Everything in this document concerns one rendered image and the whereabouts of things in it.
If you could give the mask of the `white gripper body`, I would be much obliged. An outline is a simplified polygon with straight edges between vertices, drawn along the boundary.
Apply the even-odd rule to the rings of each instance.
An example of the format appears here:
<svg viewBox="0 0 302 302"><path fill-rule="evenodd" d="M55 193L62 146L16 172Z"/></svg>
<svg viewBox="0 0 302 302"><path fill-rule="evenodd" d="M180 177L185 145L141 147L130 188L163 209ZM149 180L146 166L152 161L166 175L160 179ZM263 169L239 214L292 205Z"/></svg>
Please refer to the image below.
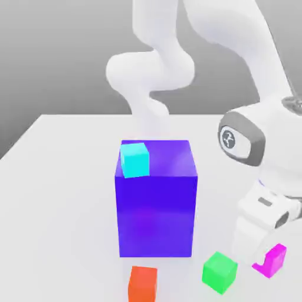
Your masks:
<svg viewBox="0 0 302 302"><path fill-rule="evenodd" d="M254 224L244 216L239 216L235 223L232 241L232 253L238 262L245 265L263 264L266 253L276 244L273 234Z"/></svg>

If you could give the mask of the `small magenta cube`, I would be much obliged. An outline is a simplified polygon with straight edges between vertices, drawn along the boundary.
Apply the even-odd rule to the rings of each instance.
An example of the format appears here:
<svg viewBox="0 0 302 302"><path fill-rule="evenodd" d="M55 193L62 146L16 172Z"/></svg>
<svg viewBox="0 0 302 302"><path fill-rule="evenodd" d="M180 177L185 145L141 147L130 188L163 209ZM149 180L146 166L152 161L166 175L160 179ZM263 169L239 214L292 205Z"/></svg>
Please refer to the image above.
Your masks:
<svg viewBox="0 0 302 302"><path fill-rule="evenodd" d="M283 244L277 244L266 253L264 263L262 265L254 263L252 268L265 277L271 278L280 268L282 268L286 252L286 246Z"/></svg>

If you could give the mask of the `small green cube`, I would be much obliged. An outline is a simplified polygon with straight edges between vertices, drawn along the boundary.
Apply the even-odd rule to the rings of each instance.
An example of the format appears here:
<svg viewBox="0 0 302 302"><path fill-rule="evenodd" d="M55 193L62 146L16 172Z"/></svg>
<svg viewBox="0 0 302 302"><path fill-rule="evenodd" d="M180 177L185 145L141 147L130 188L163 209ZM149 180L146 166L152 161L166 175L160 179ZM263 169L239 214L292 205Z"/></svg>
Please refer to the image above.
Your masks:
<svg viewBox="0 0 302 302"><path fill-rule="evenodd" d="M224 294L234 282L237 269L237 262L217 251L203 265L202 282Z"/></svg>

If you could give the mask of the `small orange cube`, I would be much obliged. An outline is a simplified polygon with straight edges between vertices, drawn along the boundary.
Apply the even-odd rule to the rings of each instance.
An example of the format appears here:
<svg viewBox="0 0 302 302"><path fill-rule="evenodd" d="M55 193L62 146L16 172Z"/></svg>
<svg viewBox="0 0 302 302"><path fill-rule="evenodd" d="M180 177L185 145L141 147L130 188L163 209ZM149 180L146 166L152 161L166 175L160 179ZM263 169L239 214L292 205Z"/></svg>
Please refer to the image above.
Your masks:
<svg viewBox="0 0 302 302"><path fill-rule="evenodd" d="M156 302L157 268L132 266L128 302Z"/></svg>

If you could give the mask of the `small cyan cube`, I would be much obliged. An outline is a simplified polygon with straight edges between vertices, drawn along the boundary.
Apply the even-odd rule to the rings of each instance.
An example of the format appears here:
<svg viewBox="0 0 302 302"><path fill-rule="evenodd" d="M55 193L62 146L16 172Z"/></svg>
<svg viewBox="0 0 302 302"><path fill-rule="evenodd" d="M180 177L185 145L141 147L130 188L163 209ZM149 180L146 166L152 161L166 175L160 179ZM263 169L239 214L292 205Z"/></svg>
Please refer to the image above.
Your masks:
<svg viewBox="0 0 302 302"><path fill-rule="evenodd" d="M150 175L150 155L144 143L122 144L120 161L125 178Z"/></svg>

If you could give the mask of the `large purple box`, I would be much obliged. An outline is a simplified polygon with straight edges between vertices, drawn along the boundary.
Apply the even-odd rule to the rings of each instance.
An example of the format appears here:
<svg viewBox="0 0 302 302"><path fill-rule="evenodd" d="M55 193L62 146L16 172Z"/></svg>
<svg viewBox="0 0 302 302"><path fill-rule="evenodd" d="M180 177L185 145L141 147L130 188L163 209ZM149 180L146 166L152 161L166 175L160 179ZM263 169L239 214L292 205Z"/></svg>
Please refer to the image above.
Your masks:
<svg viewBox="0 0 302 302"><path fill-rule="evenodd" d="M150 174L114 176L121 257L192 255L198 174L187 140L144 140Z"/></svg>

